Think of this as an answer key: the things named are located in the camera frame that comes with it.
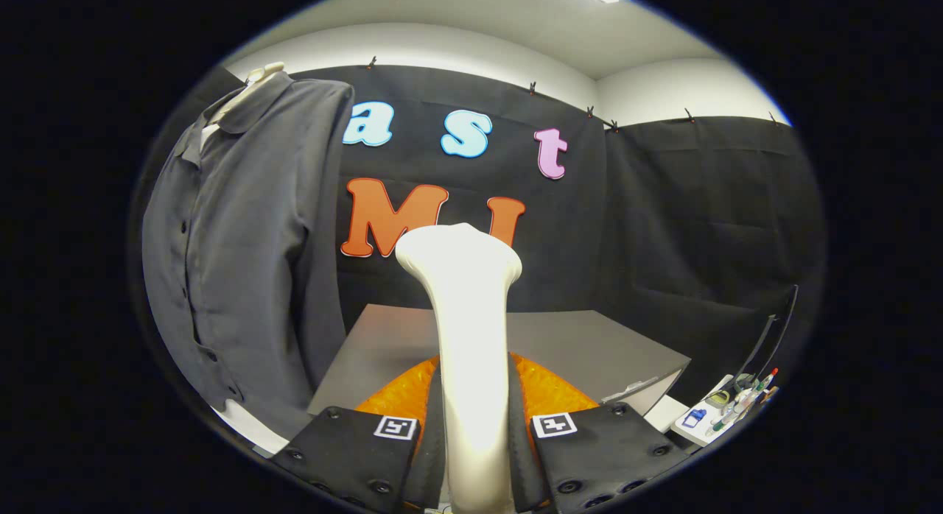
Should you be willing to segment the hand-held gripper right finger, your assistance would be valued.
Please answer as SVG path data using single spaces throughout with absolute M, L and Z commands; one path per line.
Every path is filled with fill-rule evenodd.
M 510 484 L 519 513 L 600 513 L 686 463 L 623 402 L 599 404 L 535 361 L 508 360 Z

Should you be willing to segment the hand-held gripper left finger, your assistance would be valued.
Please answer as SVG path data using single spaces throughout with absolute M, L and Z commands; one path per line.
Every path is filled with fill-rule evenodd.
M 445 477 L 439 359 L 354 409 L 328 406 L 272 457 L 307 487 L 371 513 L 433 510 Z

